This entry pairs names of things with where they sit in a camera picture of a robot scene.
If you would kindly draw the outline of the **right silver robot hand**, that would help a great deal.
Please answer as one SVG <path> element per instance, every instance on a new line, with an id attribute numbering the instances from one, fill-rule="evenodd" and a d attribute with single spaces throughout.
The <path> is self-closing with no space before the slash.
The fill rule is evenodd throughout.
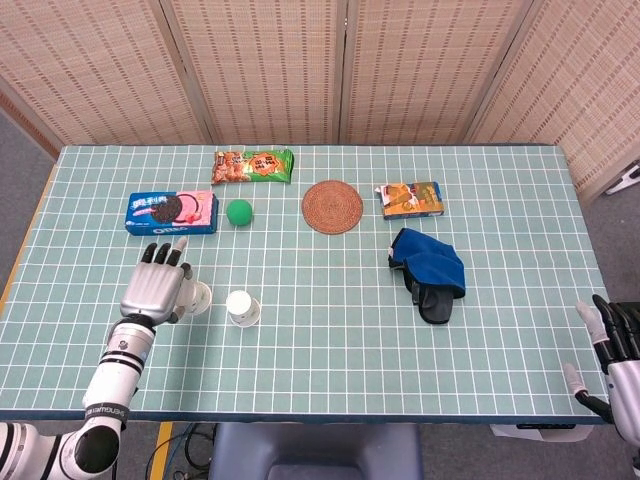
<path id="1" fill-rule="evenodd" d="M 639 445 L 639 310 L 594 294 L 591 306 L 576 310 L 584 322 L 608 392 L 603 401 L 588 392 L 574 365 L 563 365 L 569 393 L 585 408 L 616 427 L 629 444 Z"/>

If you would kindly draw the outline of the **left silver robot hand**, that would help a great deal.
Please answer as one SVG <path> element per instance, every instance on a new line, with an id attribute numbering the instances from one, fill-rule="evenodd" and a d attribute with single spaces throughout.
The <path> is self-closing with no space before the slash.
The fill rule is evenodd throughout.
<path id="1" fill-rule="evenodd" d="M 150 327 L 178 322 L 185 310 L 178 305 L 179 294 L 192 277 L 189 263 L 178 265 L 187 242 L 182 236 L 174 245 L 151 243 L 146 247 L 120 302 L 123 316 L 145 317 Z"/>

